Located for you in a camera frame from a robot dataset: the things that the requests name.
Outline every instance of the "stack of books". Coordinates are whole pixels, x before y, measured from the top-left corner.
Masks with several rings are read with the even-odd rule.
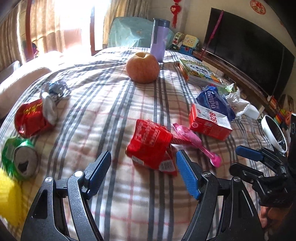
[[[207,85],[225,87],[225,84],[223,84],[208,67],[198,60],[188,61],[179,59],[179,67],[186,82],[189,84],[200,87],[206,87]]]

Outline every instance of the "flat screen tv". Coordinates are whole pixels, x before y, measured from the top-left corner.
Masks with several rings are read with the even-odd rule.
[[[221,10],[212,8],[203,48],[213,32]],[[288,82],[293,54],[275,37],[248,20],[224,12],[207,51],[230,63],[278,99]]]

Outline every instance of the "plaid bedsheet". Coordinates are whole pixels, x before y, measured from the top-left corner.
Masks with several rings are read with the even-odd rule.
[[[190,59],[167,51],[160,65],[160,77],[154,83],[142,85],[132,82],[125,70],[126,61],[142,48],[108,48],[90,62],[66,67],[50,73],[29,87],[20,97],[0,129],[0,148],[7,138],[15,136],[14,115],[25,102],[39,98],[40,87],[50,80],[64,79],[72,90],[69,100],[58,104],[58,122],[53,131],[32,139],[41,157],[38,175],[21,183],[23,212],[26,216],[31,203],[47,176],[67,178],[96,160],[104,150],[112,155],[112,164],[98,194],[89,206],[105,240],[181,240],[197,201],[191,197],[180,175],[173,178],[159,171],[135,167],[125,154],[137,119],[150,119],[171,130],[173,123],[188,126],[190,105],[201,91],[186,84],[178,69],[178,58]],[[228,168],[239,161],[270,175],[262,164],[235,154],[235,147],[271,148],[261,125],[246,116],[232,122],[233,132],[222,142],[200,135],[203,144],[219,154],[223,164],[213,168],[207,157],[197,149],[185,149],[191,160],[217,177],[231,178]],[[257,196],[247,188],[259,210]],[[75,230],[65,200],[69,231]],[[214,235],[219,222],[221,200],[216,205],[209,236]],[[20,239],[22,226],[8,225],[10,232]]]

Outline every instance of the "pink spoon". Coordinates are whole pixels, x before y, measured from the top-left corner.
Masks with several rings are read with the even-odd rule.
[[[189,128],[186,126],[178,125],[177,123],[173,124],[173,127],[176,133],[183,139],[190,141],[195,147],[199,148],[209,159],[214,167],[220,167],[222,159],[214,152],[210,152],[203,145],[201,139]]]

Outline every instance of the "purple tumbler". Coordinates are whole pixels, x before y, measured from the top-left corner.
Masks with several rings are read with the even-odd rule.
[[[164,19],[154,19],[150,54],[154,55],[158,62],[163,62],[170,21]]]

